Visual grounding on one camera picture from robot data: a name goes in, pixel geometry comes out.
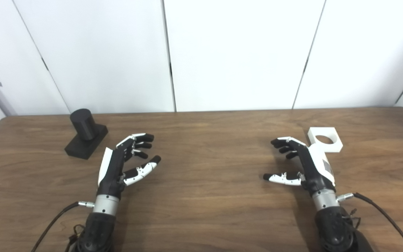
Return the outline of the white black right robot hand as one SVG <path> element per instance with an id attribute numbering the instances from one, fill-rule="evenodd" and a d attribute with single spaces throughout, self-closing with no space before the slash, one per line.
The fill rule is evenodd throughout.
<path id="1" fill-rule="evenodd" d="M 312 196 L 320 190 L 332 190 L 336 192 L 333 173 L 326 168 L 323 153 L 314 144 L 307 146 L 305 143 L 290 137 L 279 137 L 270 142 L 280 153 L 286 154 L 290 160 L 298 157 L 303 172 L 296 172 L 288 177 L 288 173 L 264 174 L 263 179 L 278 184 L 301 186 Z"/>

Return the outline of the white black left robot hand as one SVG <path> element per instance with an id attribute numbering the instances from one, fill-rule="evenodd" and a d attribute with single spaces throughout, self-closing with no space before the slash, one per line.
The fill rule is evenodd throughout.
<path id="1" fill-rule="evenodd" d="M 138 167 L 123 170 L 124 164 L 133 157 L 147 159 L 148 154 L 141 149 L 152 148 L 155 136 L 148 133 L 138 133 L 127 136 L 119 142 L 115 149 L 107 147 L 99 169 L 97 196 L 106 195 L 121 199 L 125 187 L 133 185 L 149 175 L 161 161 L 156 155 L 147 163 Z"/>

